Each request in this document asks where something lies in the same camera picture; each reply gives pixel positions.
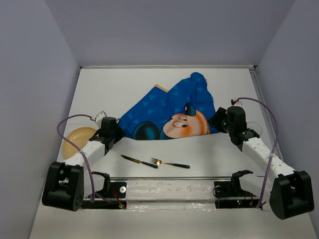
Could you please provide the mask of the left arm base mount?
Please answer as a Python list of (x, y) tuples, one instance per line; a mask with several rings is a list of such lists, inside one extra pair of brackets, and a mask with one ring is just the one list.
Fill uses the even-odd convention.
[(95, 201), (91, 203), (91, 182), (85, 181), (85, 193), (81, 209), (124, 210), (127, 207), (125, 181), (114, 181), (107, 173), (93, 171), (95, 185)]

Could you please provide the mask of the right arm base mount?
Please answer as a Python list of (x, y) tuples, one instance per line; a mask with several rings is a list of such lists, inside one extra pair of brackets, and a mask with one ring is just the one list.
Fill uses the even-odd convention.
[(212, 189), (215, 197), (216, 209), (256, 208), (259, 196), (252, 192), (252, 187), (245, 187), (245, 180), (250, 183), (250, 176), (254, 182), (254, 174), (250, 170), (241, 170), (232, 174), (229, 180), (215, 181)]

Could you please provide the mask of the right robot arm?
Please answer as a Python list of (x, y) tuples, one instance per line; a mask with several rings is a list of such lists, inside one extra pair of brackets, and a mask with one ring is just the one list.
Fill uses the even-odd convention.
[(284, 220), (315, 209), (310, 175), (295, 170), (277, 157), (260, 136), (247, 127), (242, 107), (219, 108), (208, 123), (229, 134), (231, 142), (264, 171), (264, 180), (272, 182), (269, 204), (277, 218)]

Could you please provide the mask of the blue cartoon placemat cloth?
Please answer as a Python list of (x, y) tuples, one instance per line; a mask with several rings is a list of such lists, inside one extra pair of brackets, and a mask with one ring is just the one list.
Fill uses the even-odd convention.
[(125, 136), (135, 140), (168, 140), (218, 133), (208, 123), (216, 113), (207, 80), (198, 73), (165, 91), (155, 85), (119, 120)]

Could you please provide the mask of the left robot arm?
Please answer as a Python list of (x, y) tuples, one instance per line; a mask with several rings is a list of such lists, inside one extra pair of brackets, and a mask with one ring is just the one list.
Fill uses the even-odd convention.
[(90, 166), (101, 160), (124, 137), (124, 132), (113, 117), (96, 117), (99, 126), (83, 148), (67, 138), (77, 152), (63, 162), (50, 164), (42, 193), (42, 204), (48, 207), (77, 211), (83, 200), (89, 198), (90, 203), (101, 199), (110, 205), (123, 209), (120, 191), (111, 185), (109, 174), (92, 171)]

